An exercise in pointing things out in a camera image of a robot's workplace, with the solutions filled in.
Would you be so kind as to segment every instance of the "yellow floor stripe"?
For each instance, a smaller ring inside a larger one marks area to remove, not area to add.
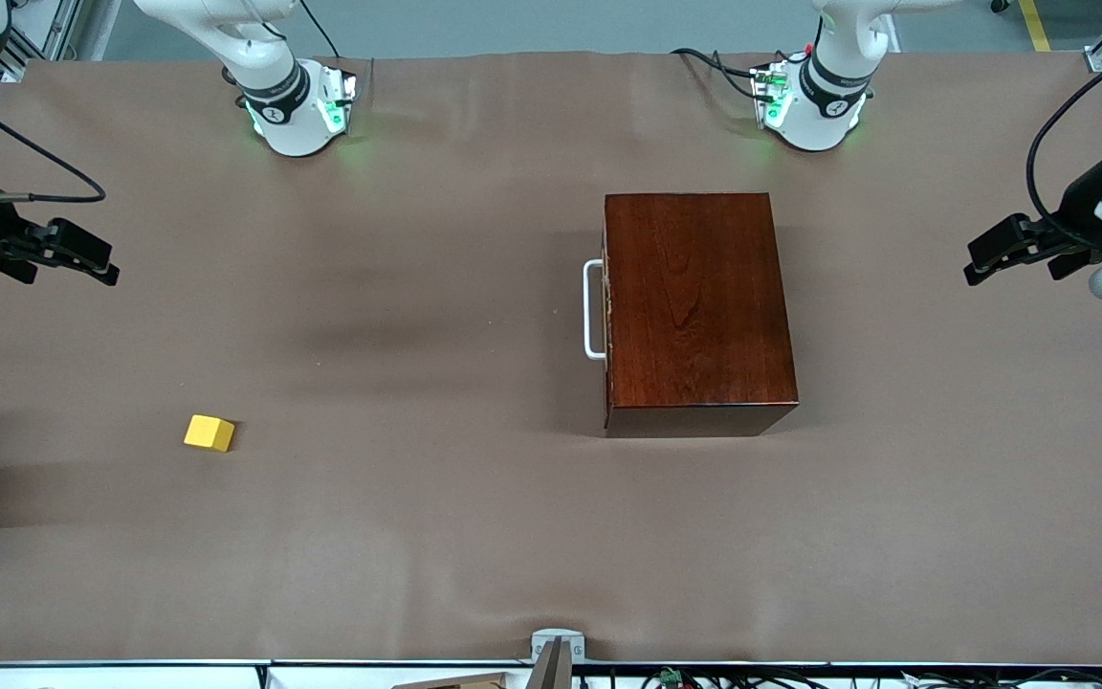
[[[1027,33],[1031,34],[1031,44],[1036,47],[1036,52],[1052,51],[1048,44],[1048,35],[1045,34],[1045,25],[1040,22],[1040,12],[1036,10],[1036,0],[1018,0],[1018,7],[1023,9],[1023,21],[1027,22]]]

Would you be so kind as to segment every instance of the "white mounting bracket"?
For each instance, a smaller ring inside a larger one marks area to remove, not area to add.
[[[573,631],[573,628],[540,628],[530,635],[530,663],[538,663],[542,646],[554,642],[557,636],[568,638],[569,646],[572,647],[572,663],[585,663],[585,633]]]

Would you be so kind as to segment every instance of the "white handle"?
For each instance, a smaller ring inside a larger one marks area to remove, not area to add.
[[[603,260],[601,258],[594,258],[594,260],[585,261],[585,267],[581,269],[581,306],[584,313],[584,325],[585,325],[585,356],[594,359],[595,362],[606,360],[606,352],[595,352],[594,351],[594,336],[591,333],[591,320],[590,319],[590,269],[599,269],[603,267]]]

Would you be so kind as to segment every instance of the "wire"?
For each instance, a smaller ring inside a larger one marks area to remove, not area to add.
[[[1048,134],[1050,130],[1054,129],[1055,123],[1062,118],[1066,112],[1069,111],[1080,98],[1088,95],[1092,88],[1099,86],[1102,83],[1102,73],[1099,73],[1096,77],[1092,78],[1089,83],[1083,84],[1083,88],[1074,91],[1074,95],[1068,97],[1066,104],[1062,104],[1057,112],[1054,112],[1052,117],[1048,118],[1045,122],[1045,127],[1040,127],[1040,131],[1036,134],[1036,139],[1031,142],[1031,148],[1027,150],[1027,196],[1031,197],[1031,205],[1036,207],[1036,213],[1040,214],[1040,218],[1044,218],[1046,223],[1050,224],[1055,230],[1062,233],[1067,239],[1083,247],[1085,249],[1098,250],[1099,247],[1094,245],[1084,236],[1077,235],[1077,233],[1062,226],[1062,223],[1050,214],[1048,208],[1045,208],[1045,202],[1040,200],[1040,191],[1036,189],[1036,153],[1040,152],[1040,141],[1045,140],[1045,134]]]
[[[305,0],[301,0],[301,8],[305,9],[305,13],[309,14],[310,21],[314,22],[314,26],[317,26],[317,31],[320,31],[323,39],[325,39],[325,43],[329,44],[331,51],[334,52],[334,58],[336,58],[336,61],[342,61],[343,56],[337,53],[337,47],[334,47],[333,40],[329,40],[329,35],[325,33],[324,28],[321,25],[321,22],[317,21],[317,18],[314,17],[314,12],[309,9],[309,3],[305,3]]]
[[[823,14],[819,14],[819,25],[815,26],[815,30],[814,30],[814,42],[810,43],[810,52],[813,52],[814,49],[818,47],[819,40],[822,39],[822,37],[823,37]],[[777,52],[777,56],[779,58],[781,58],[781,61],[790,62],[791,65],[801,65],[802,62],[809,61],[810,53],[806,53],[801,57],[795,60],[793,57],[788,56],[784,52],[778,51]]]
[[[713,67],[713,69],[725,71],[725,73],[730,73],[730,74],[732,74],[734,76],[748,76],[748,77],[750,76],[749,71],[742,71],[742,69],[736,68],[736,67],[730,67],[730,66],[726,66],[726,65],[722,65],[721,61],[714,61],[713,57],[709,57],[704,53],[701,53],[700,51],[694,51],[694,49],[691,49],[691,47],[680,47],[680,49],[678,49],[678,51],[670,51],[670,54],[671,55],[690,55],[691,57],[695,57],[696,61],[704,62],[705,65],[707,65],[710,67]]]
[[[1068,680],[1069,678],[1072,677],[1076,679],[1081,679],[1083,681],[1093,681],[1093,683],[1102,686],[1102,677],[1096,677],[1094,675],[1091,675],[1089,671],[1069,670],[1069,668],[1063,668],[1063,667],[1055,667],[1052,668],[1052,670],[1038,671],[1036,672],[1036,675],[1033,675],[1027,679],[1020,679],[1019,681],[1006,681],[1006,683],[998,686],[1006,686],[1006,688],[1011,689],[1018,688],[1018,686],[1026,685],[1028,683],[1028,681],[1040,681],[1041,679],[1045,679],[1045,677],[1048,677],[1050,675],[1062,675],[1062,679]]]
[[[245,9],[249,10],[249,14],[253,14],[253,21],[257,21],[260,25],[262,25],[262,28],[267,31],[267,33],[269,33],[272,36],[276,36],[276,39],[279,40],[288,40],[287,35],[279,33],[279,31],[276,31],[276,28],[272,26],[270,22],[266,21],[266,18],[262,17],[262,12],[259,12],[258,7],[253,4],[253,0],[244,0],[244,2],[245,2]]]
[[[20,134],[19,131],[11,129],[11,127],[6,126],[0,121],[0,129],[3,130],[11,139],[17,140],[19,143],[25,144],[29,149],[33,149],[34,152],[43,155],[45,160],[61,166],[61,169],[68,171],[68,173],[83,180],[85,184],[91,187],[96,193],[91,196],[64,196],[56,195],[56,193],[28,193],[28,201],[48,201],[53,204],[96,204],[97,201],[105,201],[105,187],[97,184],[95,179],[83,174],[82,171],[76,169],[75,165],[67,163],[57,155],[50,153],[46,149],[41,148],[39,144],[33,143],[32,140],[28,139],[26,136]]]
[[[279,33],[279,31],[274,30],[274,26],[271,25],[271,22],[262,22],[262,28],[267,31],[267,33],[269,33],[272,36],[276,36],[276,39],[288,40],[287,35],[283,35]]]
[[[734,76],[731,75],[750,78],[750,71],[742,71],[735,67],[727,66],[725,62],[722,62],[722,54],[717,53],[716,51],[713,51],[712,57],[709,57],[707,55],[701,53],[700,51],[692,51],[692,49],[690,47],[680,47],[678,49],[678,51],[671,51],[670,54],[690,55],[691,57],[695,57],[696,61],[704,62],[705,65],[713,67],[713,69],[717,69],[719,73],[722,73],[722,76],[725,77],[725,82],[730,83],[730,86],[734,87],[734,90],[742,93],[747,98],[750,98],[753,100],[765,101],[765,104],[770,104],[773,101],[773,98],[770,96],[761,95],[761,93],[752,93],[750,90],[746,90],[746,88],[744,88],[743,86],[739,86],[738,83],[734,82]]]

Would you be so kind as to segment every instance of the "gray floor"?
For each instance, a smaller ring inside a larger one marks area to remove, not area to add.
[[[1036,0],[1054,51],[1081,51],[1102,32],[1102,0]],[[896,18],[905,52],[997,53],[1033,51],[1031,35],[1018,3],[994,14],[986,3]]]
[[[309,0],[344,56],[455,57],[593,51],[669,53],[674,47],[746,53],[801,47],[817,14],[804,1],[699,0]],[[298,12],[277,22],[296,54],[324,54]],[[123,1],[107,61],[205,61],[193,40]]]

